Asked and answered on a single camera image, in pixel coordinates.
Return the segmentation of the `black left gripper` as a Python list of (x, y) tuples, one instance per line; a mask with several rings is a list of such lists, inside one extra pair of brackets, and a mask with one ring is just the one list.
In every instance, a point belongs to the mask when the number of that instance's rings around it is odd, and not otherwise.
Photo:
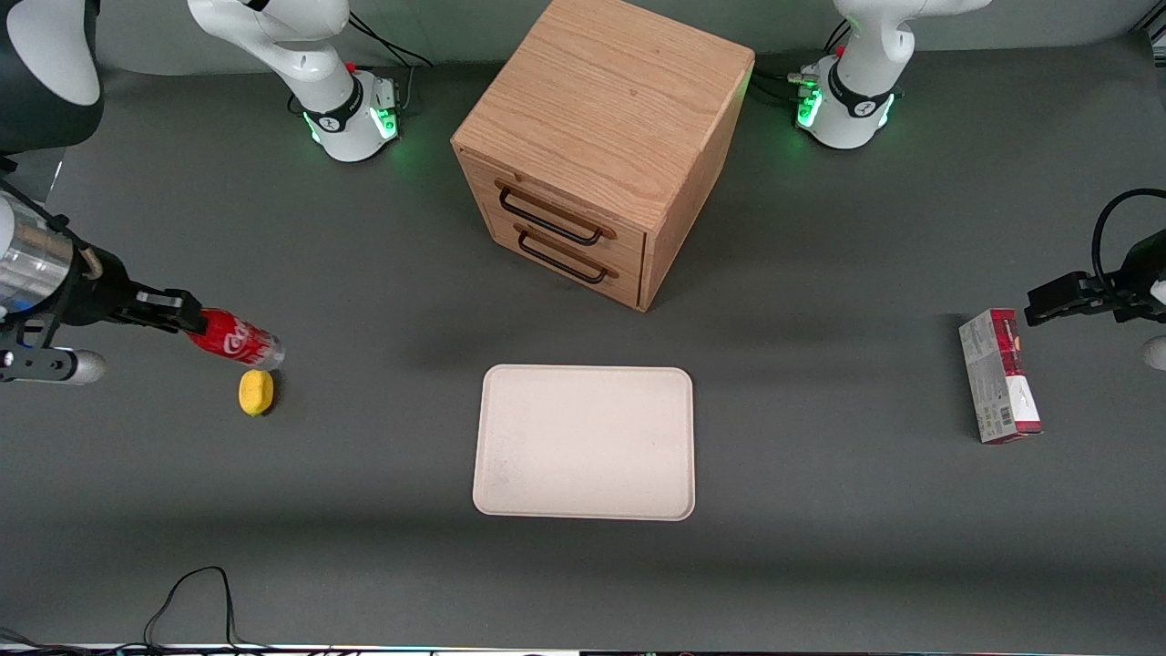
[(1037, 327), (1058, 317), (1112, 313), (1124, 299), (1126, 311), (1145, 320), (1165, 323), (1165, 232), (1137, 241), (1117, 271), (1117, 283), (1108, 275), (1070, 271), (1028, 292), (1025, 320)]

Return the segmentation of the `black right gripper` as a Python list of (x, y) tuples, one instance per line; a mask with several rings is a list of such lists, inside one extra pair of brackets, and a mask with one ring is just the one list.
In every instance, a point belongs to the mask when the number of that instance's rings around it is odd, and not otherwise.
[(115, 323), (197, 336), (208, 332), (208, 319), (201, 315), (203, 304), (192, 292), (180, 288), (136, 290), (120, 258), (100, 248), (90, 248), (87, 253), (100, 264), (101, 275), (87, 278), (90, 261), (79, 248), (73, 249), (72, 271), (66, 275), (64, 290), (57, 295), (54, 306), (59, 323)]

